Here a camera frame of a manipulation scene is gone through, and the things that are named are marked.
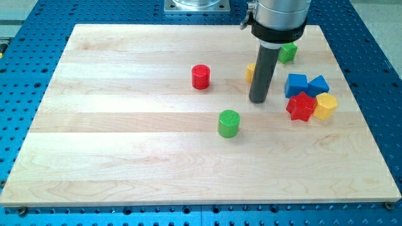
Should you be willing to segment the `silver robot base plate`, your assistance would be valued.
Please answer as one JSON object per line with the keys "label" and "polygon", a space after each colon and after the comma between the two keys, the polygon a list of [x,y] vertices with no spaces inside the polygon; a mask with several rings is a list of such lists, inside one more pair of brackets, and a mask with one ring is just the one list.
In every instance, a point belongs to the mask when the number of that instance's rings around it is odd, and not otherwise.
{"label": "silver robot base plate", "polygon": [[164,0],[164,12],[228,12],[229,0]]}

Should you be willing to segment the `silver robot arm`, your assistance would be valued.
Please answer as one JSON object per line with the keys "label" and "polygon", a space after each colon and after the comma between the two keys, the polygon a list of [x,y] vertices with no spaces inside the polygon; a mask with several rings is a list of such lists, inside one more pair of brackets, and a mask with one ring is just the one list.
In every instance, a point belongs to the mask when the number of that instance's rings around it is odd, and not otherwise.
{"label": "silver robot arm", "polygon": [[240,29],[250,26],[261,46],[279,49],[302,37],[310,3],[310,0],[249,1]]}

